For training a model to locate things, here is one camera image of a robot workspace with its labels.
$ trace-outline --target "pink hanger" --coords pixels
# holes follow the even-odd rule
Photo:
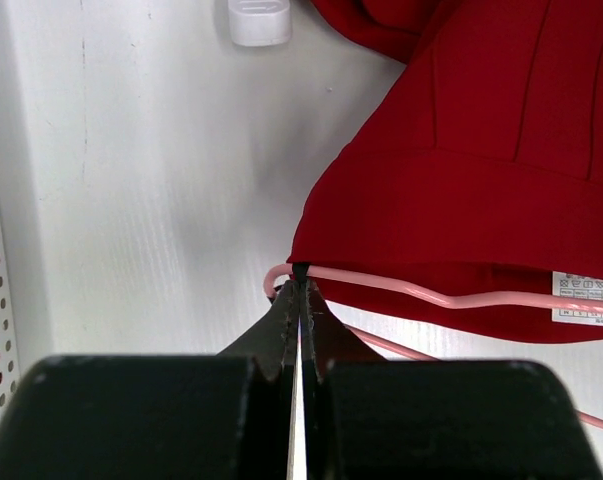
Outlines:
[[[284,263],[277,265],[276,267],[271,268],[266,274],[265,279],[263,280],[263,289],[269,298],[276,296],[274,283],[277,278],[284,275],[292,275],[291,264]],[[310,266],[308,269],[308,276],[404,293],[444,308],[462,309],[491,307],[495,305],[521,305],[526,307],[560,308],[603,314],[603,301],[600,300],[584,300],[526,292],[490,292],[451,297],[403,280],[369,275],[366,273],[349,272],[336,268],[318,267],[315,265]],[[403,345],[391,342],[390,340],[386,340],[358,328],[349,325],[346,326],[361,340],[406,358],[413,360],[439,360],[438,358],[404,347]],[[603,419],[583,412],[577,413],[582,422],[603,429]]]

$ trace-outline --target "clothing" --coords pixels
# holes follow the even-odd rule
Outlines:
[[[353,12],[376,19],[357,41],[409,65],[313,188],[289,261],[449,295],[549,294],[553,271],[603,279],[603,0],[314,2],[351,38]],[[437,5],[424,23],[373,3]],[[414,43],[397,28],[411,22]],[[383,29],[394,37],[369,33]],[[319,286],[339,303],[497,338],[603,339],[549,310]]]

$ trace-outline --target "white plastic cap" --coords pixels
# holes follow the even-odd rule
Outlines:
[[[232,41],[265,47],[290,40],[290,0],[228,0]]]

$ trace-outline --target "red garment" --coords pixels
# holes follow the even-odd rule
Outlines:
[[[314,1],[342,4],[342,25],[360,5]],[[552,271],[603,279],[603,0],[444,0],[432,22],[315,185],[289,260],[449,295],[549,294]],[[447,310],[319,284],[339,303],[492,337],[603,339],[549,310]]]

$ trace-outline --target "clothing label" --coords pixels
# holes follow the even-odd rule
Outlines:
[[[552,272],[552,294],[560,297],[603,300],[603,280],[570,273]],[[603,327],[603,314],[552,309],[552,321]]]

